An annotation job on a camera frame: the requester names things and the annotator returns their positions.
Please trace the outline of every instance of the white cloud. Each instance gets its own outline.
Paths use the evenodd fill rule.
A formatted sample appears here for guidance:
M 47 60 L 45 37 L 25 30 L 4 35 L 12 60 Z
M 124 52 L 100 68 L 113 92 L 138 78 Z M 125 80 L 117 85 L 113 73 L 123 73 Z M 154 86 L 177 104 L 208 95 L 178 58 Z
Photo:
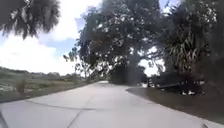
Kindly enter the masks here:
M 46 38 L 55 41 L 63 41 L 79 36 L 75 18 L 80 18 L 89 6 L 97 6 L 101 0 L 60 0 L 61 17 L 59 24 L 48 34 Z
M 36 38 L 23 40 L 18 36 L 9 36 L 0 46 L 0 65 L 30 72 L 72 73 L 72 63 L 56 57 L 55 53 L 55 48 L 41 45 Z

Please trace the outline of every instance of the paved road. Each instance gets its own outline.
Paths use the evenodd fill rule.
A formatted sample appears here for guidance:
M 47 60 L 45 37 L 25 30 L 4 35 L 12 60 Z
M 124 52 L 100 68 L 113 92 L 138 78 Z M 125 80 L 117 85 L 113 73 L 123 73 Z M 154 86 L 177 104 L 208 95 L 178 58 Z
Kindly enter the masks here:
M 126 89 L 95 83 L 1 104 L 0 109 L 9 128 L 201 128 L 202 123 L 208 128 L 224 128 L 144 100 Z

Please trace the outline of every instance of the vegetation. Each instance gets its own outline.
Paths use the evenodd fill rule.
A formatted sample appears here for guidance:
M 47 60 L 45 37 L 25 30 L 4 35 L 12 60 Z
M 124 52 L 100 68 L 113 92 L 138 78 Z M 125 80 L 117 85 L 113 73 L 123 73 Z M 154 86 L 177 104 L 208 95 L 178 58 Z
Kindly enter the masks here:
M 0 30 L 3 34 L 37 36 L 40 31 L 49 32 L 57 23 L 57 0 L 1 0 Z
M 104 0 L 99 8 L 84 15 L 86 24 L 78 43 L 65 57 L 74 60 L 78 56 L 96 74 L 110 72 L 112 81 L 117 80 L 113 74 L 123 74 L 128 78 L 122 83 L 141 79 L 135 69 L 142 59 L 148 60 L 149 66 L 156 65 L 161 74 L 164 68 L 157 60 L 162 59 L 167 73 L 204 79 L 207 92 L 214 92 L 215 87 L 221 94 L 221 5 L 222 0 L 183 0 L 164 14 L 158 0 Z
M 0 67 L 0 102 L 47 95 L 85 84 L 86 79 L 76 74 L 60 76 L 58 73 L 30 73 Z

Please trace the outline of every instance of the curved road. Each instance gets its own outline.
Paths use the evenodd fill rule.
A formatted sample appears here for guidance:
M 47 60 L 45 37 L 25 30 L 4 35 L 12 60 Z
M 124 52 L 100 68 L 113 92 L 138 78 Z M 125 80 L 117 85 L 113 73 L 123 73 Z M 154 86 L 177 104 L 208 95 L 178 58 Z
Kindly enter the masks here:
M 0 105 L 9 128 L 224 128 L 126 91 L 95 83 L 74 90 Z

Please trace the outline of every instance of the large tree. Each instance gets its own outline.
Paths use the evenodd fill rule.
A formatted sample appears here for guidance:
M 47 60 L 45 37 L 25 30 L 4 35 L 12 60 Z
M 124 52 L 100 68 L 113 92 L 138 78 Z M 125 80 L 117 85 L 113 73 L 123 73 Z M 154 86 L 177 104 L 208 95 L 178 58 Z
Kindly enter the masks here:
M 1 0 L 0 30 L 3 34 L 37 36 L 38 32 L 49 32 L 59 18 L 57 0 Z
M 75 47 L 93 70 L 108 72 L 125 62 L 133 75 L 141 59 L 156 55 L 148 50 L 159 43 L 160 18 L 157 0 L 104 0 L 84 16 L 86 25 Z

